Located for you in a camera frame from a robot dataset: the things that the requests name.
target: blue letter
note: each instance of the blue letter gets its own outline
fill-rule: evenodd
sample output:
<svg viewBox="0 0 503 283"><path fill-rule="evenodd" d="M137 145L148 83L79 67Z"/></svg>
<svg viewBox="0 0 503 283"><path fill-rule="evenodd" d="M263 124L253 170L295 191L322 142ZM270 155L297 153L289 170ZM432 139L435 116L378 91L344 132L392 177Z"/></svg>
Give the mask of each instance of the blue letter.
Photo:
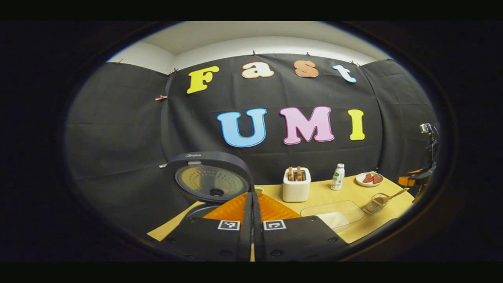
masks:
<svg viewBox="0 0 503 283"><path fill-rule="evenodd" d="M237 148L248 148L260 144L266 138L266 124L264 114L266 109L256 108L246 112L253 121L254 134L249 137L242 137L239 134L237 119L241 117L239 112L226 112L217 116L217 120L222 123L222 134L226 143Z"/></svg>
<svg viewBox="0 0 503 283"><path fill-rule="evenodd" d="M343 76L343 78L350 82L350 83L356 83L356 79L355 78L352 78L349 73L351 73L350 70L344 68L342 65L337 65L337 66L333 66L332 68L336 69L339 71L339 73L341 73L341 76Z"/></svg>

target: black fabric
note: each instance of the black fabric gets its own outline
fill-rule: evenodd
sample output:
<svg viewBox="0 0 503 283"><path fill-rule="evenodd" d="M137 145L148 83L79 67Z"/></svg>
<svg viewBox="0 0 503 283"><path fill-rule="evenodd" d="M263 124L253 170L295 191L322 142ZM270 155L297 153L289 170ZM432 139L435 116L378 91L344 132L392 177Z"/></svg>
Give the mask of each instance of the black fabric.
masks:
<svg viewBox="0 0 503 283"><path fill-rule="evenodd" d="M316 64L319 76L302 78L295 74L293 63L310 60ZM274 75L268 78L245 79L242 66L265 62ZM341 64L351 71L356 83L344 80L332 66ZM218 66L207 89L187 94L190 72ZM322 57L292 54L262 54L225 58L177 71L166 89L169 115L169 144L164 148L167 159L193 151L222 151L242 158L248 164L256 184L281 184L289 166L310 170L312 181L332 178L337 163L346 165L346 173L355 175L374 170L381 151L382 124L377 100L367 79L356 65ZM286 145L286 121L279 111L297 107L306 118L317 106L331 108L330 124L335 139L317 142L312 139L296 145ZM238 111L242 136L253 135L251 118L246 111L265 108L266 137L254 147L236 148L223 138L216 117L224 112ZM350 140L352 133L350 109L364 112L364 140Z"/></svg>
<svg viewBox="0 0 503 283"><path fill-rule="evenodd" d="M161 102L167 76L106 63L89 78L69 111L65 152L76 191L117 226L139 235L186 209L159 165Z"/></svg>
<svg viewBox="0 0 503 283"><path fill-rule="evenodd" d="M393 60L362 66L374 90L383 121L379 173L397 183L400 176L428 165L429 136L419 125L439 126L433 106L419 83Z"/></svg>

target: plastic bottle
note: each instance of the plastic bottle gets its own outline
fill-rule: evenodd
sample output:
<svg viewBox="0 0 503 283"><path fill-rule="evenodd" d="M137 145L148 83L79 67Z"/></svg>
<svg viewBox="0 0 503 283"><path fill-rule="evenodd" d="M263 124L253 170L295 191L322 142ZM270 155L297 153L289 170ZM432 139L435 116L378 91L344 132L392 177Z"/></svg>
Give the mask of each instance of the plastic bottle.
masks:
<svg viewBox="0 0 503 283"><path fill-rule="evenodd" d="M332 177L332 186L330 187L334 191L338 191L342 188L343 186L343 181L344 181L344 164L339 163L337 164L337 169L333 173Z"/></svg>

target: white wall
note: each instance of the white wall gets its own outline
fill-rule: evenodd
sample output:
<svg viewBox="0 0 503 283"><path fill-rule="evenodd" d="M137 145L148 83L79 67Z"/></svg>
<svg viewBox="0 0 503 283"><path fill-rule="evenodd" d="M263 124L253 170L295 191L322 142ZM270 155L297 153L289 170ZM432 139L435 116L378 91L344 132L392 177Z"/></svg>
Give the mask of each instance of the white wall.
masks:
<svg viewBox="0 0 503 283"><path fill-rule="evenodd" d="M182 53L174 58L173 67L184 69L212 60L252 55L253 50L255 50L256 54L289 53L305 55L306 52L309 52L309 55L312 56L333 58L346 62L353 61L360 65L377 60L363 53L322 41L283 36L265 36L224 41Z"/></svg>
<svg viewBox="0 0 503 283"><path fill-rule="evenodd" d="M121 62L121 64L131 64L154 71L169 74L173 72L174 55L157 46L137 42L125 48L107 62Z"/></svg>

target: letter u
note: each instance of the letter u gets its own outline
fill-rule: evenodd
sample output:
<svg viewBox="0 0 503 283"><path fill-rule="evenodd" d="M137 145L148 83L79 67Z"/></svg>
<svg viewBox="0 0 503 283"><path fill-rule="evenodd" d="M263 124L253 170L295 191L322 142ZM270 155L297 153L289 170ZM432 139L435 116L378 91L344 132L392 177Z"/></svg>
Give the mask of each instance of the letter u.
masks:
<svg viewBox="0 0 503 283"><path fill-rule="evenodd" d="M260 144L266 138L266 123L264 115L267 110L264 108L250 109L246 112L253 122L254 134L243 137L239 134L237 119L241 117L239 112L226 112L217 116L217 120L222 124L222 134L226 143L237 148L249 148Z"/></svg>

